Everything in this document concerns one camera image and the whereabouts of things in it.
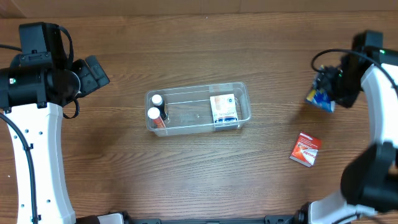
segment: box with label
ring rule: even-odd
[[[235,96],[233,94],[211,96],[210,104],[214,123],[225,123],[238,120]]]
[[[301,132],[293,148],[290,158],[307,167],[315,163],[318,150],[321,147],[321,140]]]

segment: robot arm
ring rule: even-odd
[[[60,32],[70,41],[69,57]],[[17,222],[74,224],[61,152],[62,118],[67,118],[62,107],[74,101],[77,115],[77,98],[107,85],[109,78],[95,56],[73,62],[72,39],[65,28],[38,22],[21,25],[19,33],[22,54],[10,68],[0,70],[0,108],[22,132],[16,134],[9,125],[19,195]],[[20,137],[26,139],[28,149],[22,147]],[[25,151],[32,157],[34,180]]]
[[[398,80],[398,66],[382,67]],[[361,86],[368,100],[372,146],[347,167],[341,190],[309,205],[310,224],[348,223],[361,216],[373,216],[376,209],[398,209],[397,182],[388,178],[398,149],[398,96],[391,82],[374,65],[361,78]]]
[[[381,47],[381,33],[367,31],[354,38],[353,50],[375,60],[389,77],[375,64],[356,55],[344,56],[338,73],[323,74],[326,79],[321,77],[321,86],[344,107],[353,105],[359,90],[365,92],[371,142],[343,172],[340,190],[311,203],[305,211],[308,217],[297,223],[343,224],[398,209],[398,180],[389,174],[389,169],[396,165],[398,149],[398,54]]]

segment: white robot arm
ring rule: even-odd
[[[70,41],[66,57],[60,32]],[[75,224],[61,151],[62,107],[109,83],[95,56],[73,62],[72,39],[63,27],[38,22],[19,27],[22,49],[0,70],[0,118],[9,125],[16,160],[18,224]],[[120,214],[98,217],[117,223]]]
[[[394,80],[398,80],[398,66],[382,64],[382,67]],[[368,100],[371,144],[382,145],[384,142],[391,142],[398,149],[398,96],[391,82],[380,69],[371,65],[361,79],[361,86]],[[308,223],[343,224],[361,216],[372,216],[376,213],[373,207],[348,204],[339,190],[310,204]]]

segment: wooden table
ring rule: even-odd
[[[20,46],[18,25],[34,21],[0,20],[0,43]],[[333,114],[306,105],[310,60],[321,50],[350,48],[365,29],[383,31],[384,46],[398,49],[395,12],[44,21],[66,27],[76,58],[96,55],[111,79],[80,100],[77,119],[63,121],[65,177],[78,217],[120,210],[165,220],[263,217],[327,196],[368,146],[368,109],[363,94]],[[15,54],[2,49],[0,67]],[[336,65],[339,56],[319,64]],[[169,138],[146,130],[146,91],[223,82],[248,87],[252,120],[242,129]],[[323,141],[310,169],[289,159],[300,131]],[[0,136],[0,222],[15,223],[14,154],[4,123]],[[382,218],[398,222],[396,213]]]

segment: label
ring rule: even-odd
[[[210,103],[214,123],[226,123],[238,120],[233,94],[211,96]]]

